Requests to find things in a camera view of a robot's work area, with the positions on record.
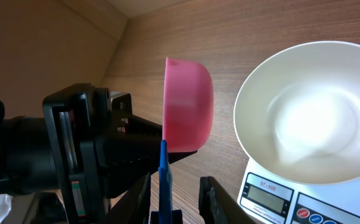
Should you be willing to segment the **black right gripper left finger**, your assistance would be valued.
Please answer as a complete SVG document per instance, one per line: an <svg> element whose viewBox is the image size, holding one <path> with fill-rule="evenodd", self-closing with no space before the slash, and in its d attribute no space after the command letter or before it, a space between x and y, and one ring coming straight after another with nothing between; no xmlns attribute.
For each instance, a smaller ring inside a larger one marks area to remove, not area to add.
<svg viewBox="0 0 360 224"><path fill-rule="evenodd" d="M144 224L149 222L151 175L142 176L114 205L104 224Z"/></svg>

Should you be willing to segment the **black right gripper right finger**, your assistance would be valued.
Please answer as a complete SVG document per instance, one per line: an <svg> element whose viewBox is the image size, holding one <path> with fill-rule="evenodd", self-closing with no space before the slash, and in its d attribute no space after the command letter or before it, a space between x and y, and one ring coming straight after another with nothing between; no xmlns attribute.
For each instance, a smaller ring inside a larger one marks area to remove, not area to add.
<svg viewBox="0 0 360 224"><path fill-rule="evenodd" d="M205 224L256 224L212 176L200 178L199 214Z"/></svg>

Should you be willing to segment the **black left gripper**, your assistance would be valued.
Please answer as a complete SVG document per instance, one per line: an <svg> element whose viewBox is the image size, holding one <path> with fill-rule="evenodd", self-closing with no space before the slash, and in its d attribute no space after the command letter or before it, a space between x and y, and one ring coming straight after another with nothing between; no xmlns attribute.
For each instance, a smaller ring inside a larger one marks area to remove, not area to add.
<svg viewBox="0 0 360 224"><path fill-rule="evenodd" d="M98 223L110 200L158 170L162 126L131 112L131 96L78 83L42 103L69 223Z"/></svg>

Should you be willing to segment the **pink scoop with blue handle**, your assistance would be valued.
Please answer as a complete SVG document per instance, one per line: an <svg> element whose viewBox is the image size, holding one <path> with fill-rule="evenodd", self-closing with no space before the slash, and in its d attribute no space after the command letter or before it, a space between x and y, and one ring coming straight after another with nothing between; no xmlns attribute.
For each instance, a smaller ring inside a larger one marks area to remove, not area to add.
<svg viewBox="0 0 360 224"><path fill-rule="evenodd" d="M173 222L170 153L196 152L207 142L214 113L214 88L207 68L192 60L167 58L163 133L159 159L159 223Z"/></svg>

